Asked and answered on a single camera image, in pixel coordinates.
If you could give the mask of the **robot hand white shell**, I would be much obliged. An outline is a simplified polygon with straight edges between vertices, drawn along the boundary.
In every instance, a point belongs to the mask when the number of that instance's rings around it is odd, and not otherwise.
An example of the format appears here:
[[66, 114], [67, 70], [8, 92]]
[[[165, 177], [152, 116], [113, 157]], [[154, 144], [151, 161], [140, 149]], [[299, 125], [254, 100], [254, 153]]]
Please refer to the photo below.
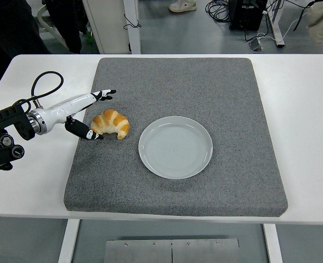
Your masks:
[[101, 140], [104, 137], [94, 132], [89, 126], [76, 120], [73, 116], [97, 101], [111, 100], [111, 94], [116, 90], [100, 90], [94, 93], [78, 95], [62, 101], [48, 109], [39, 109], [33, 112], [38, 124], [37, 134], [42, 135], [50, 132], [58, 123], [65, 124], [65, 129], [71, 134], [86, 140]]

